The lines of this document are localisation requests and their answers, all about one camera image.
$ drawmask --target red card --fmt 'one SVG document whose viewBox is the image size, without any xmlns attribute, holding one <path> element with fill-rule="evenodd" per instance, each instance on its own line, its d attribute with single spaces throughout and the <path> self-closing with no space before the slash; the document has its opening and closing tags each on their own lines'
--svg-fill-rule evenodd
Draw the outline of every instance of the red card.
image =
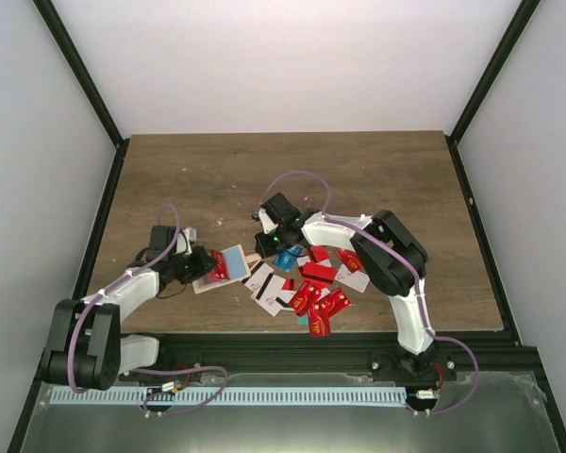
<svg viewBox="0 0 566 453">
<path fill-rule="evenodd" d="M 300 267 L 300 274 L 304 280 L 309 281 L 317 288 L 326 288 L 333 284 L 336 270 L 333 267 L 307 262 L 304 266 Z"/>
<path fill-rule="evenodd" d="M 321 290 L 312 285 L 309 281 L 302 283 L 302 286 L 290 300 L 290 307 L 298 316 L 304 316 L 310 304 L 321 297 Z"/>
<path fill-rule="evenodd" d="M 334 314 L 339 313 L 346 307 L 350 307 L 350 305 L 352 304 L 350 303 L 350 299 L 348 298 L 348 296 L 343 292 L 341 292 L 341 294 L 338 294 L 335 300 L 333 301 L 333 306 L 329 307 L 327 314 L 329 315 L 329 317 L 331 317 Z"/>
<path fill-rule="evenodd" d="M 214 267 L 214 276 L 219 280 L 229 280 L 228 269 L 226 268 L 225 255 L 217 250 L 212 250 L 209 254 L 216 259 L 216 267 Z"/>
<path fill-rule="evenodd" d="M 343 291 L 341 290 L 341 288 L 336 288 L 328 295 L 323 296 L 321 300 L 319 300 L 319 303 L 325 307 L 327 312 L 329 312 L 336 305 L 336 302 L 338 301 L 340 295 L 342 294 Z"/>
<path fill-rule="evenodd" d="M 329 253 L 322 245 L 313 245 L 308 248 L 308 257 L 312 262 L 329 260 Z"/>
<path fill-rule="evenodd" d="M 348 268 L 350 274 L 354 274 L 358 269 L 362 268 L 362 264 L 358 259 L 358 255 L 350 250 L 336 249 L 336 255 L 340 258 L 341 262 Z"/>
<path fill-rule="evenodd" d="M 287 278 L 282 289 L 285 291 L 295 291 L 295 280 L 293 278 Z"/>
<path fill-rule="evenodd" d="M 308 309 L 308 334 L 311 337 L 326 337 L 331 335 L 329 314 L 320 302 L 314 302 Z"/>
</svg>

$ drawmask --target wooden surface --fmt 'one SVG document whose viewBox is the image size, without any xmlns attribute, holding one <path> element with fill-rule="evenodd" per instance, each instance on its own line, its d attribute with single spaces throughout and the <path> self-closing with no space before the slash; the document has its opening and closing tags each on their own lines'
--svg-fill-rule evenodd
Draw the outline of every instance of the wooden surface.
<svg viewBox="0 0 566 453">
<path fill-rule="evenodd" d="M 502 328 L 470 218 L 440 132 L 347 132 L 134 136 L 101 243 L 91 292 L 117 278 L 148 244 L 158 206 L 178 206 L 198 243 L 222 250 L 240 243 L 254 253 L 259 224 L 250 218 L 270 182 L 293 169 L 318 172 L 330 184 L 332 214 L 393 211 L 429 255 L 426 301 L 432 325 Z M 325 201 L 320 183 L 292 176 L 275 188 L 300 210 Z M 164 223 L 173 224 L 166 216 Z M 353 307 L 334 331 L 395 330 L 391 305 L 370 284 L 343 287 Z M 164 295 L 180 289 L 173 284 Z M 297 331 L 295 315 L 270 316 L 240 283 L 144 303 L 124 331 Z"/>
</svg>

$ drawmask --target white wall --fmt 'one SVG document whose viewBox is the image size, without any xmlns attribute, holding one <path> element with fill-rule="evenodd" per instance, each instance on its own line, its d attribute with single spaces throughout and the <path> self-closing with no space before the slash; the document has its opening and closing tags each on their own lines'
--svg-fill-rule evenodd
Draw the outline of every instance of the white wall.
<svg viewBox="0 0 566 453">
<path fill-rule="evenodd" d="M 31 1 L 0 2 L 0 452 L 71 297 L 113 156 Z"/>
<path fill-rule="evenodd" d="M 566 2 L 541 2 L 460 144 L 521 336 L 566 425 Z"/>
<path fill-rule="evenodd" d="M 518 0 L 56 0 L 126 136 L 443 129 Z"/>
</svg>

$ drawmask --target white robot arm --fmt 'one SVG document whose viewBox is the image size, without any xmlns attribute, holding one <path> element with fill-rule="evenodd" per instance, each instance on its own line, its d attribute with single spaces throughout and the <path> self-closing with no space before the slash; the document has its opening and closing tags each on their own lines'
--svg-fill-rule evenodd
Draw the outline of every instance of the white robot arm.
<svg viewBox="0 0 566 453">
<path fill-rule="evenodd" d="M 398 326 L 398 343 L 413 356 L 423 355 L 430 349 L 433 340 L 427 331 L 434 331 L 429 325 L 425 307 L 427 325 L 420 314 L 415 278 L 402 264 L 355 230 L 334 223 L 340 221 L 367 231 L 384 243 L 392 242 L 392 248 L 418 270 L 420 280 L 417 284 L 421 294 L 425 285 L 427 254 L 391 212 L 382 210 L 375 216 L 325 217 L 317 210 L 301 213 L 285 196 L 277 193 L 261 206 L 255 218 L 262 223 L 263 231 L 256 235 L 256 251 L 263 258 L 296 243 L 304 246 L 328 245 L 356 252 L 373 284 L 390 299 Z"/>
<path fill-rule="evenodd" d="M 216 261 L 204 247 L 193 246 L 197 233 L 186 228 L 176 239 L 176 247 L 151 268 L 135 273 L 146 262 L 164 251 L 173 239 L 173 226 L 154 226 L 149 247 L 143 249 L 125 270 L 129 278 L 112 291 L 100 290 L 81 300 L 65 299 L 55 308 L 46 347 L 42 353 L 42 380 L 66 385 L 67 354 L 77 315 L 98 294 L 102 297 L 87 318 L 75 347 L 75 381 L 88 389 L 106 390 L 118 375 L 153 365 L 158 358 L 159 341 L 143 335 L 121 339 L 120 324 L 143 302 L 161 293 L 174 280 L 191 283 L 211 271 Z"/>
</svg>

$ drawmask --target white card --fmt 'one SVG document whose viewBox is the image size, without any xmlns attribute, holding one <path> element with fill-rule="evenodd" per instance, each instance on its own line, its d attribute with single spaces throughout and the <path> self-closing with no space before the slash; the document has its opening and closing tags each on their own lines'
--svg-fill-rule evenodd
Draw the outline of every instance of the white card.
<svg viewBox="0 0 566 453">
<path fill-rule="evenodd" d="M 339 283 L 349 286 L 353 290 L 357 290 L 359 293 L 364 293 L 369 284 L 369 276 L 367 276 L 367 274 L 360 271 L 351 274 L 344 264 L 336 274 L 336 280 L 338 280 Z"/>
<path fill-rule="evenodd" d="M 326 295 L 328 295 L 329 293 L 331 293 L 327 288 L 322 288 L 321 289 L 321 297 L 319 297 L 318 300 L 321 300 L 323 297 L 325 297 Z"/>
<path fill-rule="evenodd" d="M 296 261 L 298 263 L 298 267 L 302 267 L 307 262 L 310 262 L 310 258 L 308 256 L 300 257 Z"/>
<path fill-rule="evenodd" d="M 272 274 L 271 277 L 267 277 L 262 287 L 252 294 L 252 299 L 268 311 L 271 316 L 276 316 L 283 308 L 276 301 L 276 298 L 279 296 L 284 284 L 285 278 Z"/>
<path fill-rule="evenodd" d="M 266 277 L 273 272 L 273 268 L 266 264 L 264 261 L 258 261 L 258 263 L 252 267 L 251 276 L 243 280 L 243 285 L 249 288 L 250 291 L 255 292 L 262 287 Z"/>
<path fill-rule="evenodd" d="M 285 302 L 286 304 L 290 303 L 291 298 L 293 297 L 293 295 L 296 293 L 296 291 L 289 291 L 289 290 L 281 290 L 278 292 L 278 294 L 276 295 L 276 297 L 280 300 L 282 300 L 283 302 Z M 293 311 L 293 309 L 291 307 L 283 307 L 281 306 L 282 310 L 291 310 Z"/>
</svg>

